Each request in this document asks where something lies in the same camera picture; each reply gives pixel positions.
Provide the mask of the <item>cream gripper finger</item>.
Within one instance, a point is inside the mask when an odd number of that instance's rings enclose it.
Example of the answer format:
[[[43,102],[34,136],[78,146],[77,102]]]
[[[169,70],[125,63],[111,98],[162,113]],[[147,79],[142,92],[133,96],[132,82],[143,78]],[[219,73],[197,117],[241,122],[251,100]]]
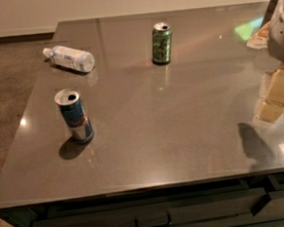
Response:
[[[251,49],[265,49],[268,47],[267,38],[269,34],[270,22],[265,23],[265,25],[260,28],[254,35],[250,37],[247,41],[246,46]]]
[[[273,123],[284,113],[284,63],[273,72],[264,74],[260,89],[257,117]]]

